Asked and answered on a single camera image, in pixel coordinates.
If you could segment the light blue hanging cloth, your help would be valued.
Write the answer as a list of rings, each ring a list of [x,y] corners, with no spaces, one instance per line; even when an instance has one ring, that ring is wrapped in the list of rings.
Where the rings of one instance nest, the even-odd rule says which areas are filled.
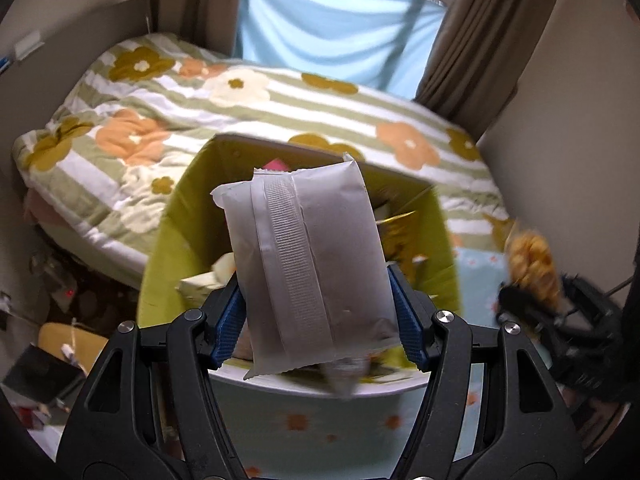
[[[445,15],[433,0],[240,0],[233,54],[413,99]]]

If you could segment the green cardboard box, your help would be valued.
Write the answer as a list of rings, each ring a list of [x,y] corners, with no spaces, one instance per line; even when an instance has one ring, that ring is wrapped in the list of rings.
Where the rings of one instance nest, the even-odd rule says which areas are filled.
[[[226,217],[213,201],[219,185],[248,181],[270,160],[281,159],[291,170],[342,162],[345,152],[322,153],[245,136],[216,136],[207,142],[186,168],[169,197],[160,234],[144,271],[138,321],[143,327],[173,321],[189,307],[178,293],[183,278],[202,274],[227,252],[232,252]],[[426,181],[399,171],[356,160],[368,191],[388,267],[395,263],[418,292],[436,308],[458,305],[458,280],[451,247],[434,188]],[[402,343],[372,356],[401,351]],[[224,359],[253,365],[247,316],[231,356]]]

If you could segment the blue item on headboard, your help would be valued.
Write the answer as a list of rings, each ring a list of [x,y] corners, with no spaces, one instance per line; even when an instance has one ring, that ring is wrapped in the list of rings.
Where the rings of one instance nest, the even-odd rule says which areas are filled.
[[[0,74],[2,74],[11,65],[11,59],[8,56],[0,58]]]

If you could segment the pink cotton candy bag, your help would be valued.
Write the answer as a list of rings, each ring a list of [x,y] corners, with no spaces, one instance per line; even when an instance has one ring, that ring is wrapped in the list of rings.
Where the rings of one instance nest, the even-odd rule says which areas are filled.
[[[288,171],[288,165],[285,162],[282,162],[281,159],[275,158],[267,162],[264,166],[262,166],[265,170],[269,171]]]

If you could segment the golden brown snack bag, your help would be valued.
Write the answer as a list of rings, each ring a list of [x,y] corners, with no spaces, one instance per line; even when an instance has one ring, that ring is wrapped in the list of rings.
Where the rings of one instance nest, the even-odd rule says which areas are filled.
[[[506,238],[506,262],[510,280],[545,307],[556,311],[561,283],[548,240],[537,230],[515,222]]]

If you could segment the white small box on headboard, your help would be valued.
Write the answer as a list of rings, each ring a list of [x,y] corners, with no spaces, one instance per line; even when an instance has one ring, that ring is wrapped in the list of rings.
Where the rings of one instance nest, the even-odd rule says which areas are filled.
[[[33,54],[39,48],[44,45],[41,34],[39,30],[34,30],[30,32],[22,39],[18,40],[13,47],[14,58],[17,61],[24,60],[24,58],[28,58],[29,55]]]

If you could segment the wooden stool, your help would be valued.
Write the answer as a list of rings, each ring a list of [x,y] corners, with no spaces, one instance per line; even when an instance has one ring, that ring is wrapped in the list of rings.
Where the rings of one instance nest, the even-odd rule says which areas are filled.
[[[40,327],[37,346],[51,356],[78,367],[88,375],[107,339],[77,325],[46,323]]]

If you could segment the plain white snack packet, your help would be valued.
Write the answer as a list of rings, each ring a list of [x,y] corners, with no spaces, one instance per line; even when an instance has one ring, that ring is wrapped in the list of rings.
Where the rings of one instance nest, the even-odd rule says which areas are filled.
[[[228,226],[253,352],[248,377],[367,358],[400,343],[360,168],[257,169],[213,189]]]

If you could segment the cream yellow cake snack bag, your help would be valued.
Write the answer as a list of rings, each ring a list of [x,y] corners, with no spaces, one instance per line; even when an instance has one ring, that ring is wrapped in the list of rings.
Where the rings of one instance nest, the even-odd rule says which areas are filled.
[[[177,286],[178,293],[190,308],[199,308],[211,292],[227,286],[235,271],[234,255],[227,252],[213,263],[208,272],[183,278]]]

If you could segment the grey bed headboard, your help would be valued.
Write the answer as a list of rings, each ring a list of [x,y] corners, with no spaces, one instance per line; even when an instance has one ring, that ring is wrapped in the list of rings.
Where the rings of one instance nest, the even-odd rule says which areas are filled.
[[[126,0],[81,16],[10,66],[1,75],[1,173],[13,172],[15,139],[43,127],[91,63],[147,32],[145,1]]]

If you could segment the right brown curtain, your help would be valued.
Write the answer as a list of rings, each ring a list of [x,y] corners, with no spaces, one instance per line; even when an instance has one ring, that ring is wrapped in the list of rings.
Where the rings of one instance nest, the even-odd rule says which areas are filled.
[[[416,102],[477,141],[513,98],[556,0],[452,0]]]

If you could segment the floral striped quilt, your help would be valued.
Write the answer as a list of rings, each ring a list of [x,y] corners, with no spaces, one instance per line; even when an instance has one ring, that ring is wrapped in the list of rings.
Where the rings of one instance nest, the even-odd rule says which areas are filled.
[[[23,127],[14,166],[44,232],[138,287],[170,193],[213,136],[328,152],[430,182],[454,246],[500,252],[510,220],[473,140],[415,102],[361,84],[224,58],[171,34],[102,53],[49,119]]]

